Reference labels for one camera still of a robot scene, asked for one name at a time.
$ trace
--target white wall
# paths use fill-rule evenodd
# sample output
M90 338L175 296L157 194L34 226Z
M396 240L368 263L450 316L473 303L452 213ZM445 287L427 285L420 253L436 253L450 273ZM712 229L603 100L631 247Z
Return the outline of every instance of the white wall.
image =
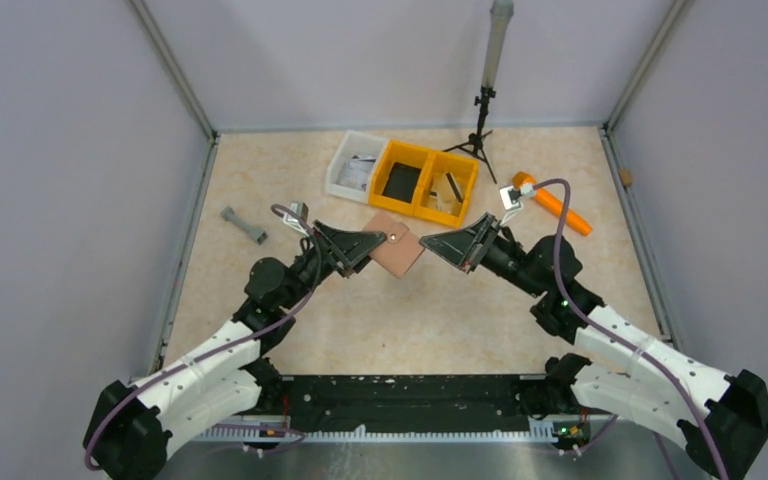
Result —
M84 430L154 353L206 154L125 2L0 2L0 479L98 478Z
M768 386L768 1L695 2L617 139L687 351Z
M474 124L492 0L149 0L218 130ZM670 0L518 0L491 124L599 123Z

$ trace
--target yellow compartment box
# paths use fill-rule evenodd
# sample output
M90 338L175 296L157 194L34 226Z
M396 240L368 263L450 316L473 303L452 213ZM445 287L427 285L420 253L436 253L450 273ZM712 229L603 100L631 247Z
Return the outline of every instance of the yellow compartment box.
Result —
M413 172L419 169L419 176L413 189L413 195L402 189L402 200L393 198L392 190L388 190L388 181L396 169ZM390 140L378 168L372 176L369 189L369 204L384 208L404 215L410 215L424 220L441 223L448 227L459 228L464 221L469 209L472 197L472 189L475 187L475 179L478 176L478 162L452 153L440 152L418 145ZM451 211L440 211L429 208L429 196L432 194L434 179L451 174L460 187L463 202L456 205Z

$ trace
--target silver cylinder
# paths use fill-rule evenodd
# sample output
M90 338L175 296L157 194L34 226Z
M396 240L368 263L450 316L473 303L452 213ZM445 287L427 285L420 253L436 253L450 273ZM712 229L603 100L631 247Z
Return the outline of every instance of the silver cylinder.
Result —
M493 6L490 7L490 40L487 42L487 55L484 57L484 76L481 79L481 86L483 88L492 89L496 84L496 72L499 70L502 45L505 43L508 23L510 23L513 16L513 0L493 1Z

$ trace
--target tripod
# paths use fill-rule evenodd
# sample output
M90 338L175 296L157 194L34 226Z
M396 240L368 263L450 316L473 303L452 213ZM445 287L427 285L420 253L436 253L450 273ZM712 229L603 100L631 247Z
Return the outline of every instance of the tripod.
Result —
M467 137L467 141L459 143L454 147L443 150L444 152L451 152L452 150L460 150L469 154L476 160L483 162L487 165L487 170L490 171L490 177L493 179L493 183L496 182L496 174L493 172L493 166L490 165L490 160L487 158L487 154L484 153L484 138L487 135L493 133L493 130L488 130L486 133L481 133L484 130L484 121L487 119L487 114L490 112L490 99L496 97L496 92L490 87L481 87L481 97L475 97L475 105L481 105L478 110L478 126L475 133L470 133Z

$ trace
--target orange toy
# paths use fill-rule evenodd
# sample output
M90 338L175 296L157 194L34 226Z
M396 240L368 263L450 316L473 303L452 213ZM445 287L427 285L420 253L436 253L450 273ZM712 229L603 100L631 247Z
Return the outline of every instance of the orange toy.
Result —
M520 188L523 184L526 183L536 185L537 181L534 180L534 177L531 175L525 172L519 172L514 175L514 179L511 183L515 188ZM532 198L534 198L534 201L536 201L540 206L552 212L552 214L556 217L561 216L561 210L564 208L563 202L555 198L555 196L551 193L547 192L546 189L541 188L537 190L537 194ZM573 212L572 209L567 212L567 226L585 236L589 235L590 232L593 231L593 227L585 222L584 219L581 218L577 213Z

